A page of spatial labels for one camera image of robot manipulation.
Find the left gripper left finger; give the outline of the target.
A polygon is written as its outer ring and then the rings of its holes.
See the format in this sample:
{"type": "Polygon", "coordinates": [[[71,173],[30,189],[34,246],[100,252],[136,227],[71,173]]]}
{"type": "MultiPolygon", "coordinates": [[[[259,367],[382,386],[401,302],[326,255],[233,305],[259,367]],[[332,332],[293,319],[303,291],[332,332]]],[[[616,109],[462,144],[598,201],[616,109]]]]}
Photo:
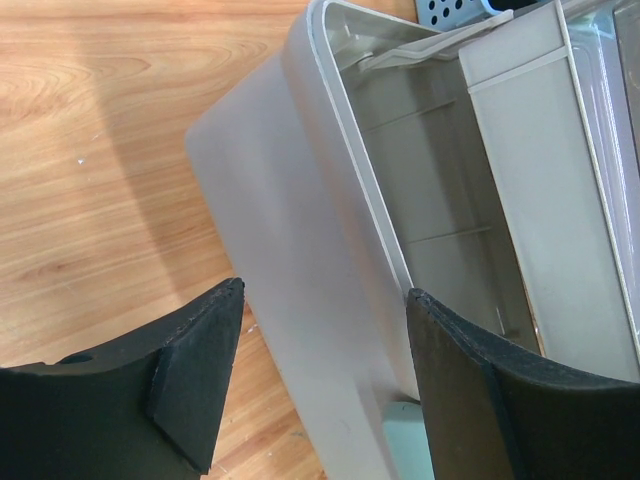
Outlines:
{"type": "Polygon", "coordinates": [[[64,359],[1,372],[5,479],[198,479],[211,469],[244,284],[64,359]]]}

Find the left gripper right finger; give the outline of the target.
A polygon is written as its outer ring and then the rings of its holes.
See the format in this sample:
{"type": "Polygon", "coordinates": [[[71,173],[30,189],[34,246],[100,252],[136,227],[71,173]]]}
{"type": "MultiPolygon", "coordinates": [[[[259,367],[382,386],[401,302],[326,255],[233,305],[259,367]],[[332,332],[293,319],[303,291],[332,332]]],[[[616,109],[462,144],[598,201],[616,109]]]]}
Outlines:
{"type": "Polygon", "coordinates": [[[638,478],[638,384],[544,358],[421,289],[406,317],[435,478],[638,478]]]}

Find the grey plastic tool box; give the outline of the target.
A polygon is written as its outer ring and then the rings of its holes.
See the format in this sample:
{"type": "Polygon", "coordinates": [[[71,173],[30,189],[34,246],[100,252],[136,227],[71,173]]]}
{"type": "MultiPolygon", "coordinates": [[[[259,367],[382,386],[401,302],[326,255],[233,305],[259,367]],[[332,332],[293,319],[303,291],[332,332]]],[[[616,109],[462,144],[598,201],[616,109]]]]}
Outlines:
{"type": "Polygon", "coordinates": [[[329,478],[437,479],[413,288],[639,383],[637,2],[441,32],[315,1],[186,149],[329,478]]]}

